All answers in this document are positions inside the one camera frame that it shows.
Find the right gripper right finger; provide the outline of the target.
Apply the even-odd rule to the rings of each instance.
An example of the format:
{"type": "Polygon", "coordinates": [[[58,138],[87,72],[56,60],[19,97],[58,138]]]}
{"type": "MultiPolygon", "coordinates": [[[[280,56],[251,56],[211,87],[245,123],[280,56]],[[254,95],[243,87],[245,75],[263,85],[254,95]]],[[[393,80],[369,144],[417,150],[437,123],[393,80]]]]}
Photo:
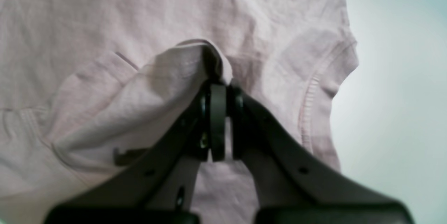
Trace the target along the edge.
{"type": "Polygon", "coordinates": [[[334,171],[238,86],[228,87],[233,158],[250,171],[256,224],[412,224],[407,207],[334,171]]]}

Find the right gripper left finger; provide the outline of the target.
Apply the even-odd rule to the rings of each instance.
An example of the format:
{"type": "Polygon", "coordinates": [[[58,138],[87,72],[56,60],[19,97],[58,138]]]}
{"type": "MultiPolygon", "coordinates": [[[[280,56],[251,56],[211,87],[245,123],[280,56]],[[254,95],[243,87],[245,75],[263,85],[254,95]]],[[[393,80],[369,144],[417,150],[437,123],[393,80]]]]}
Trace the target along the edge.
{"type": "Polygon", "coordinates": [[[163,137],[105,183],[53,208],[46,224],[199,224],[200,164],[225,159],[226,87],[206,81],[163,137]]]}

